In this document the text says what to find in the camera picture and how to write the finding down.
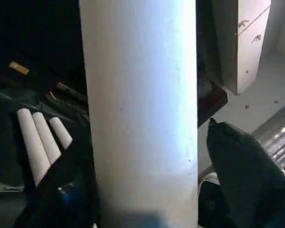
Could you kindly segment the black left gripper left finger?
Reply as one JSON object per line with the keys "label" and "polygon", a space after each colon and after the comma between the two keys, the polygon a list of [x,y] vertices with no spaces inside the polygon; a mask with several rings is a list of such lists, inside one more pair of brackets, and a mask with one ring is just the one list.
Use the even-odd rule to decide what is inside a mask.
{"label": "black left gripper left finger", "polygon": [[91,140],[73,140],[33,190],[23,228],[91,228],[100,220]]}

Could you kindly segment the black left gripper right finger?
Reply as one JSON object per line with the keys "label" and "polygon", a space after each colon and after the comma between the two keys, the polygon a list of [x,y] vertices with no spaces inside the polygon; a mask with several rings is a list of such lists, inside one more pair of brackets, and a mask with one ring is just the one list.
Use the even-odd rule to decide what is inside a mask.
{"label": "black left gripper right finger", "polygon": [[285,171],[250,134],[211,118],[207,148],[239,228],[285,228]]}

